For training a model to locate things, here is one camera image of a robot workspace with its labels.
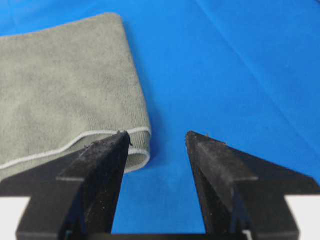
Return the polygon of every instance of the gray microfiber towel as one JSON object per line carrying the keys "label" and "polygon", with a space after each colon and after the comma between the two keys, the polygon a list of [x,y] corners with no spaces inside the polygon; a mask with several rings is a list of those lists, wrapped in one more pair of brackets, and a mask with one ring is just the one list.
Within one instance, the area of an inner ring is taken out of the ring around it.
{"label": "gray microfiber towel", "polygon": [[0,181],[123,130],[125,172],[140,169],[150,129],[117,14],[0,37]]}

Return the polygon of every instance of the blue cloth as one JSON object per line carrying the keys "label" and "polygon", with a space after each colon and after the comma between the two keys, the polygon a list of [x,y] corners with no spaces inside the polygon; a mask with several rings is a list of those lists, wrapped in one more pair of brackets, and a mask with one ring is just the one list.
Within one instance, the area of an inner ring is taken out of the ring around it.
{"label": "blue cloth", "polygon": [[7,0],[0,35],[103,12],[123,17],[153,128],[151,162],[123,178],[114,233],[205,231],[189,130],[320,182],[316,0]]}

